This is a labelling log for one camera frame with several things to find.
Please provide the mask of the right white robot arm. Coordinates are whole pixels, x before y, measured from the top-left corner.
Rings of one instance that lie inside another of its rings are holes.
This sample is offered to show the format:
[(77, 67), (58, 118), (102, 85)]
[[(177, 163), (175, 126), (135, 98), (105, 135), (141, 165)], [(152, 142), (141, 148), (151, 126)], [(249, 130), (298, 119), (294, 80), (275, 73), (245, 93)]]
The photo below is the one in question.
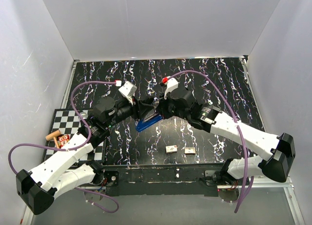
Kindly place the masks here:
[(199, 103), (192, 92), (176, 88), (162, 94), (157, 112), (164, 118), (172, 116), (186, 120), (192, 127), (227, 138), (246, 147), (256, 155), (244, 159), (228, 159), (218, 177), (225, 184), (233, 184), (238, 179), (252, 176), (267, 178), (284, 183), (295, 159), (293, 136), (260, 131), (242, 122), (235, 122), (227, 113), (207, 103)]

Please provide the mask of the blue black stapler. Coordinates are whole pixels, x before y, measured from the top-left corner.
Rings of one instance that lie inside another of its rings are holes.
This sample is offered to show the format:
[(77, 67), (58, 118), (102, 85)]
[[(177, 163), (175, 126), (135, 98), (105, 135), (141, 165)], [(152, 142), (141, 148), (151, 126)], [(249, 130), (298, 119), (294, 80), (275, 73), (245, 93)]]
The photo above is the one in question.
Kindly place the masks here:
[(159, 122), (162, 120), (162, 116), (160, 114), (153, 114), (152, 116), (148, 117), (145, 120), (140, 120), (136, 123), (136, 131), (141, 132), (148, 127), (154, 125), (155, 123)]

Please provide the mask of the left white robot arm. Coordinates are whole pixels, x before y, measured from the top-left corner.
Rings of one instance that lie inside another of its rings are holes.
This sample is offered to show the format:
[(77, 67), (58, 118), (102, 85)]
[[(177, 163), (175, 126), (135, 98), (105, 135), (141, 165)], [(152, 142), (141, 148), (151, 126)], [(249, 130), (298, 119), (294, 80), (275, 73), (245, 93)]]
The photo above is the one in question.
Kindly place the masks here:
[(105, 141), (115, 124), (128, 117), (142, 120), (153, 110), (153, 101), (151, 97), (138, 100), (133, 96), (118, 101), (112, 97), (99, 99), (92, 112), (81, 119), (81, 127), (65, 146), (56, 149), (38, 166), (16, 174), (17, 193), (27, 207), (39, 215), (69, 190), (82, 184), (100, 185), (104, 168), (96, 161), (91, 160), (72, 171), (69, 168)]

